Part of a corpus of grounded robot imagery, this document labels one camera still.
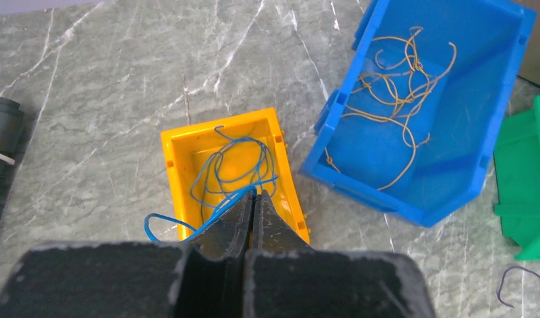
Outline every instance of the white band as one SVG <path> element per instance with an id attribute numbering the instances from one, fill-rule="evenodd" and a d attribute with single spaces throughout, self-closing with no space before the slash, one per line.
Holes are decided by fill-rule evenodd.
<path id="1" fill-rule="evenodd" d="M 4 154 L 0 153 L 0 160 L 6 162 L 7 164 L 11 165 L 11 166 L 14 166 L 14 159 L 10 158 L 10 157 L 7 157 L 5 156 Z"/>

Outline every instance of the gray marble surface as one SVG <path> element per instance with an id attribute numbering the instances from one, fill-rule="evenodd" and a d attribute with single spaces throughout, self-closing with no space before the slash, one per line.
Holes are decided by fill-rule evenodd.
<path id="1" fill-rule="evenodd" d="M 350 64 L 367 0 L 114 1 L 0 17 L 0 94 L 35 127 L 0 224 L 0 288 L 45 240 L 146 240 L 172 214 L 160 131 L 267 106 L 297 171 L 311 124 Z M 189 107 L 184 103 L 188 92 Z M 510 113 L 540 89 L 518 80 Z M 432 229 L 412 227 L 294 180 L 315 248 L 393 250 L 423 270 L 440 317 L 540 317 L 540 283 L 514 272 L 518 247 L 483 194 Z M 175 228 L 153 224 L 164 240 Z M 539 263 L 519 263 L 540 272 Z"/>

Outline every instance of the wire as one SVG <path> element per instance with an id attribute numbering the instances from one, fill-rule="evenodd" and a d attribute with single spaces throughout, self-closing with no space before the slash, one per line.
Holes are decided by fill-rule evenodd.
<path id="1" fill-rule="evenodd" d="M 535 275 L 537 278 L 539 278 L 539 280 L 540 280 L 540 275 L 537 274 L 536 272 L 534 272 L 533 270 L 529 270 L 529 269 L 527 269 L 527 268 L 525 268 L 525 267 L 521 267 L 521 266 L 512 266 L 512 267 L 508 268 L 508 269 L 502 274 L 502 280 L 500 281 L 500 287 L 498 288 L 498 290 L 497 290 L 497 292 L 496 292 L 496 297 L 498 297 L 498 300 L 500 301 L 500 303 L 502 303 L 503 305 L 506 305 L 506 306 L 508 306 L 508 307 L 510 307 L 510 308 L 515 308 L 515 307 L 514 307 L 512 304 L 506 303 L 504 300 L 502 300 L 502 290 L 503 290 L 503 288 L 504 288 L 504 280 L 505 280 L 505 278 L 506 278 L 506 275 L 508 274 L 508 272 L 509 272 L 510 270 L 515 270 L 515 269 L 517 269 L 517 270 L 523 270 L 523 271 L 526 271 L 526 272 L 528 272 L 528 273 L 530 273 L 530 274 L 533 274 L 533 275 Z"/>
<path id="2" fill-rule="evenodd" d="M 352 90 L 352 94 L 359 93 L 360 91 L 368 90 L 369 94 L 379 103 L 387 106 L 393 106 L 393 111 L 391 112 L 391 115 L 389 117 L 376 115 L 372 113 L 367 113 L 365 111 L 361 111 L 360 109 L 355 109 L 354 107 L 350 107 L 349 105 L 346 105 L 346 109 L 351 111 L 351 113 L 344 113 L 342 115 L 343 117 L 350 117 L 350 116 L 358 116 L 358 117 L 364 117 L 365 119 L 377 122 L 377 123 L 394 123 L 398 126 L 402 127 L 402 140 L 406 144 L 406 146 L 412 148 L 412 155 L 407 163 L 407 165 L 404 167 L 404 169 L 398 174 L 398 176 L 391 181 L 389 184 L 379 187 L 378 190 L 382 191 L 384 189 L 387 189 L 391 186 L 393 186 L 396 182 L 402 178 L 402 176 L 410 169 L 411 165 L 413 164 L 417 148 L 421 145 L 429 142 L 431 135 L 428 134 L 426 139 L 422 140 L 419 143 L 416 143 L 414 135 L 412 131 L 408 128 L 408 124 L 410 121 L 410 118 L 417 115 L 422 105 L 424 104 L 426 98 L 432 93 L 433 89 L 437 86 L 439 83 L 439 80 L 441 80 L 443 77 L 445 77 L 451 68 L 453 68 L 455 64 L 455 60 L 457 58 L 457 47 L 452 42 L 449 42 L 449 46 L 453 49 L 453 57 L 451 58 L 451 62 L 438 76 L 432 76 L 431 74 L 428 74 L 424 68 L 423 64 L 419 59 L 418 51 L 416 48 L 416 42 L 415 38 L 418 34 L 420 34 L 423 31 L 423 27 L 421 26 L 413 26 L 410 28 L 410 38 L 404 39 L 398 36 L 378 36 L 373 39 L 373 41 L 379 41 L 379 40 L 397 40 L 405 43 L 404 46 L 404 55 L 405 57 L 399 61 L 398 63 L 394 64 L 393 66 L 386 67 L 383 66 L 381 63 L 379 63 L 379 55 L 383 52 L 383 49 L 380 49 L 375 53 L 375 64 L 377 67 L 379 67 L 381 70 L 390 71 L 395 70 L 405 64 L 407 62 L 408 67 L 410 68 L 410 71 L 406 72 L 397 72 L 397 73 L 390 73 L 390 74 L 382 74 L 379 72 L 364 72 L 361 73 L 358 77 L 358 81 L 361 82 L 362 86 L 359 88 L 356 88 Z M 412 87 L 412 81 L 415 73 L 421 74 L 424 78 L 426 83 L 418 86 L 417 88 Z M 400 98 L 398 89 L 396 87 L 396 84 L 392 78 L 394 77 L 402 77 L 402 76 L 408 76 L 408 95 L 404 98 Z M 379 98 L 374 92 L 373 92 L 373 84 L 377 82 L 382 82 L 385 84 L 388 93 L 392 97 L 394 101 L 386 101 L 382 98 Z M 410 109 L 410 111 L 405 115 L 400 115 L 400 112 L 404 108 L 405 105 L 410 103 L 416 104 Z M 404 122 L 401 123 L 397 121 L 396 119 L 404 119 Z M 410 137 L 410 142 L 407 140 L 407 134 Z M 338 173 L 340 173 L 340 169 L 334 164 L 333 159 L 331 155 L 329 154 L 328 149 L 325 147 L 325 156 L 326 156 L 326 162 L 328 165 L 330 165 L 332 168 L 334 168 Z"/>
<path id="3" fill-rule="evenodd" d="M 179 225 L 183 225 L 187 228 L 189 228 L 193 233 L 190 235 L 186 240 L 191 240 L 194 237 L 196 237 L 199 233 L 202 233 L 207 227 L 209 227 L 211 224 L 213 224 L 217 219 L 222 216 L 228 209 L 230 209 L 232 206 L 234 206 L 242 197 L 244 197 L 248 192 L 252 191 L 254 196 L 258 193 L 258 187 L 260 188 L 260 192 L 264 189 L 263 186 L 265 184 L 272 184 L 273 190 L 270 194 L 270 197 L 272 197 L 276 190 L 276 180 L 278 179 L 278 176 L 275 174 L 275 164 L 274 164 L 274 158 L 272 156 L 272 153 L 270 149 L 261 141 L 258 139 L 249 137 L 249 136 L 242 136 L 239 138 L 233 138 L 230 136 L 227 136 L 226 134 L 222 133 L 220 129 L 222 129 L 223 126 L 217 126 L 213 130 L 222 136 L 224 139 L 227 139 L 229 142 L 218 151 L 212 153 L 209 155 L 207 160 L 202 165 L 201 169 L 199 170 L 199 173 L 196 177 L 196 179 L 193 181 L 189 194 L 192 197 L 192 199 L 199 203 L 199 212 L 201 214 L 201 222 L 203 225 L 195 229 L 191 227 L 186 222 L 183 222 L 181 220 L 177 220 L 171 217 L 167 217 L 165 215 L 159 215 L 157 213 L 151 213 L 145 217 L 144 220 L 144 229 L 145 233 L 149 237 L 149 239 L 153 242 L 159 242 L 158 238 L 156 238 L 150 228 L 149 228 L 149 219 L 151 217 L 158 217 L 160 219 L 164 219 L 167 221 L 171 221 L 173 223 L 177 223 Z M 258 154 L 258 161 L 252 167 L 251 169 L 248 169 L 245 173 L 229 178 L 224 179 L 219 175 L 219 172 L 224 167 L 225 162 L 225 154 L 230 151 L 233 147 L 235 147 L 238 144 L 243 143 L 255 143 L 258 147 L 260 147 L 260 152 Z M 218 187 L 217 189 L 210 189 L 209 188 L 209 180 L 210 177 L 213 176 L 215 178 L 215 184 Z M 194 194 L 194 189 L 200 184 L 200 181 L 203 179 L 203 191 L 201 192 L 201 199 L 198 198 Z M 248 180 L 248 185 L 240 187 L 238 189 L 227 189 L 230 184 L 233 184 L 235 182 L 241 181 L 241 180 Z M 208 195 L 224 195 L 223 200 L 221 200 L 217 205 L 209 204 L 205 202 L 205 197 Z M 204 219 L 203 216 L 203 209 L 204 207 L 208 207 L 212 209 L 211 215 L 207 220 Z"/>
<path id="4" fill-rule="evenodd" d="M 14 166 L 14 164 L 16 163 L 16 161 L 14 161 L 14 159 L 8 157 L 8 156 L 5 156 L 4 154 L 0 153 L 0 160 L 6 162 L 7 164 L 11 165 L 11 166 Z"/>
<path id="5" fill-rule="evenodd" d="M 177 223 L 177 224 L 180 224 L 180 225 L 183 225 L 187 228 L 189 228 L 190 230 L 192 231 L 195 231 L 195 228 L 193 228 L 191 225 L 187 224 L 186 222 L 184 221 L 181 221 L 181 220 L 178 220 L 178 219 L 175 219 L 173 217 L 167 217 L 166 215 L 162 215 L 162 214 L 158 214 L 158 213 L 151 213 L 149 215 L 147 215 L 144 219 L 144 228 L 145 228 L 145 233 L 147 234 L 147 236 L 149 237 L 149 239 L 152 241 L 152 242 L 160 242 L 160 240 L 158 238 L 156 238 L 156 236 L 154 236 L 154 234 L 152 234 L 150 228 L 149 228 L 149 225 L 148 225 L 148 222 L 149 222 L 149 219 L 153 218 L 153 217 L 157 217 L 159 219 L 163 219 L 163 220 L 167 220 L 167 221 L 170 221 L 170 222 L 174 222 L 174 223 Z"/>

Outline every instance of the blue wire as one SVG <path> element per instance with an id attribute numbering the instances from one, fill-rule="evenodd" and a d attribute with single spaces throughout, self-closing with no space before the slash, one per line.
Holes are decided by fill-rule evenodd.
<path id="1" fill-rule="evenodd" d="M 192 226 L 190 226 L 189 224 L 181 220 L 174 219 L 172 217 L 167 217 L 165 215 L 161 215 L 157 213 L 151 213 L 147 215 L 144 219 L 145 233 L 147 234 L 147 236 L 149 237 L 151 241 L 160 242 L 160 240 L 152 234 L 149 228 L 149 219 L 152 217 L 157 217 L 159 219 L 163 219 L 163 220 L 167 220 L 167 221 L 179 224 L 179 225 L 183 225 L 189 228 L 190 230 L 192 230 L 193 234 L 190 235 L 186 240 L 184 240 L 184 241 L 187 241 L 187 240 L 193 239 L 199 233 L 202 233 L 206 228 L 208 228 L 215 221 L 217 221 L 217 219 L 220 216 L 222 216 L 225 212 L 227 212 L 227 210 L 229 210 L 232 206 L 237 204 L 237 202 L 242 197 L 244 197 L 248 192 L 252 191 L 253 196 L 256 197 L 256 194 L 258 193 L 257 187 L 260 187 L 260 191 L 262 191 L 263 185 L 271 182 L 273 185 L 273 190 L 272 190 L 272 193 L 270 194 L 270 197 L 273 197 L 273 195 L 275 194 L 277 190 L 276 180 L 278 179 L 278 176 L 274 173 L 275 162 L 274 162 L 274 157 L 272 156 L 270 149 L 263 142 L 249 136 L 243 136 L 239 138 L 229 137 L 225 135 L 224 133 L 222 133 L 219 130 L 220 128 L 223 128 L 223 126 L 215 127 L 214 131 L 217 134 L 221 135 L 223 138 L 229 140 L 229 143 L 222 146 L 218 151 L 209 155 L 209 157 L 207 158 L 207 160 L 205 161 L 205 163 L 199 170 L 199 173 L 196 179 L 191 184 L 191 188 L 189 190 L 189 194 L 191 195 L 191 197 L 200 204 L 199 212 L 201 214 L 201 220 L 203 221 L 203 206 L 213 209 L 213 211 L 211 212 L 211 216 L 208 218 L 208 220 L 203 221 L 203 225 L 196 230 L 195 228 L 193 228 Z M 236 146 L 238 143 L 246 143 L 246 142 L 254 142 L 260 147 L 260 154 L 258 156 L 258 162 L 256 163 L 256 165 L 254 165 L 253 168 L 251 168 L 249 171 L 247 171 L 246 173 L 244 173 L 243 175 L 237 178 L 234 178 L 231 180 L 225 180 L 225 179 L 220 178 L 219 171 L 221 169 L 221 166 L 223 165 L 225 153 L 229 151 L 230 149 L 232 149 L 232 147 Z M 264 163 L 266 164 L 266 171 L 263 174 L 261 174 L 260 170 L 262 169 L 262 165 Z M 217 180 L 219 191 L 209 189 L 208 187 L 209 173 L 211 172 L 211 169 L 212 169 L 211 166 L 213 166 L 213 175 L 215 176 L 215 179 Z M 193 189 L 195 189 L 195 187 L 197 186 L 198 182 L 201 180 L 201 177 L 204 174 L 205 174 L 205 180 L 203 182 L 203 193 L 201 194 L 201 200 L 200 200 L 193 194 Z M 270 174 L 270 178 L 267 180 L 264 180 L 266 177 L 268 177 L 268 174 Z M 234 191 L 225 191 L 225 187 L 224 187 L 225 184 L 231 184 L 233 182 L 237 182 L 241 179 L 244 179 L 248 175 L 251 175 L 250 184 L 244 187 L 241 187 L 239 189 L 236 189 Z M 217 205 L 208 204 L 205 202 L 205 195 L 208 193 L 222 194 L 225 196 L 225 198 L 221 202 L 219 202 L 219 204 Z"/>
<path id="2" fill-rule="evenodd" d="M 159 219 L 163 219 L 163 220 L 167 220 L 167 221 L 170 221 L 170 222 L 174 222 L 174 223 L 177 223 L 177 224 L 180 224 L 180 225 L 183 225 L 187 228 L 189 228 L 190 230 L 192 231 L 195 231 L 195 228 L 193 228 L 191 225 L 187 224 L 186 222 L 184 221 L 181 221 L 181 220 L 178 220 L 178 219 L 175 219 L 173 217 L 167 217 L 166 215 L 162 215 L 162 214 L 158 214 L 158 213 L 151 213 L 149 215 L 147 215 L 145 217 L 145 220 L 144 220 L 144 227 L 145 227 L 145 233 L 147 234 L 147 236 L 149 237 L 149 239 L 152 241 L 152 242 L 160 242 L 160 240 L 158 238 L 156 238 L 156 236 L 154 236 L 154 234 L 152 234 L 152 232 L 150 231 L 150 228 L 148 226 L 148 220 L 152 217 L 157 217 Z"/>

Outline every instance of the yellow plastic bin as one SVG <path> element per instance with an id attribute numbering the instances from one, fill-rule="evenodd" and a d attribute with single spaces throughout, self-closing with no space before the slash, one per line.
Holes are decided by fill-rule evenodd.
<path id="1" fill-rule="evenodd" d="M 202 220 L 207 220 L 211 216 L 211 209 L 205 208 L 204 215 L 201 215 L 201 205 L 191 197 L 190 189 L 208 157 L 229 142 L 215 131 L 215 127 L 220 127 L 218 128 L 220 132 L 233 138 L 242 136 L 255 138 L 270 149 L 274 159 L 275 173 L 278 175 L 272 202 L 279 216 L 306 243 L 309 243 L 309 229 L 297 198 L 284 136 L 276 110 L 273 108 L 171 129 L 160 134 L 176 218 L 198 229 L 203 224 Z M 253 143 L 237 144 L 225 155 L 225 163 L 220 171 L 221 178 L 231 179 L 245 173 L 248 170 L 247 167 L 252 167 L 258 162 L 259 154 L 260 148 Z M 239 180 L 225 190 L 232 191 L 247 185 L 247 180 Z M 215 180 L 208 180 L 208 186 L 215 187 Z M 194 188 L 196 196 L 201 195 L 202 187 L 203 180 Z M 263 185 L 263 188 L 270 193 L 274 190 L 273 187 L 271 183 Z M 208 193 L 204 201 L 216 205 L 224 198 L 223 194 Z M 186 239 L 191 234 L 189 229 L 178 227 L 180 240 Z"/>

